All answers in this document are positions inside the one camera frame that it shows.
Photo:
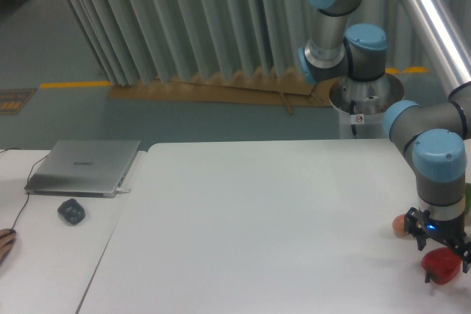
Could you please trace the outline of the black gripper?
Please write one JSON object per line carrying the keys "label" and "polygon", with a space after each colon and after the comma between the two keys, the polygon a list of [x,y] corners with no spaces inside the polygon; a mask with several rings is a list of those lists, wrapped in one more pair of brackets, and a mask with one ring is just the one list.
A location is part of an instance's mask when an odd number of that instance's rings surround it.
{"label": "black gripper", "polygon": [[422,213],[411,207],[404,215],[403,230],[411,235],[417,242],[417,249],[422,251],[427,239],[453,249],[462,261],[462,271],[467,274],[470,270],[470,237],[464,231],[464,213],[447,220],[438,220],[431,217],[431,212]]}

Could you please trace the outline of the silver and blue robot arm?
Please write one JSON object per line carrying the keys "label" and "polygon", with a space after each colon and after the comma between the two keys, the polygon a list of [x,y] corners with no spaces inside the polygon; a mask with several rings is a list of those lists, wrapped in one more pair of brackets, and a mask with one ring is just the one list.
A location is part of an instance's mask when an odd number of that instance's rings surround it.
{"label": "silver and blue robot arm", "polygon": [[[470,138],[470,49],[443,0],[395,0],[402,4],[442,86],[445,104],[422,108],[408,100],[382,111],[383,129],[416,178],[418,207],[403,216],[403,232],[418,249],[428,240],[441,248],[421,262],[427,282],[444,284],[470,269],[464,142]],[[347,26],[362,0],[309,0],[319,26],[299,49],[306,80],[317,83],[344,77],[348,83],[380,85],[372,109],[391,91],[385,72],[386,36],[375,25]]]}

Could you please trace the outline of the person's hand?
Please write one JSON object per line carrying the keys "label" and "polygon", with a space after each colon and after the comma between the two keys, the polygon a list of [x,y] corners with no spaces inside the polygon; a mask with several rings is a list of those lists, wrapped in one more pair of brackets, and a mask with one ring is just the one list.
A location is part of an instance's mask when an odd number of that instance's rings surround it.
{"label": "person's hand", "polygon": [[0,263],[12,251],[16,242],[17,232],[14,229],[2,229],[0,231]]}

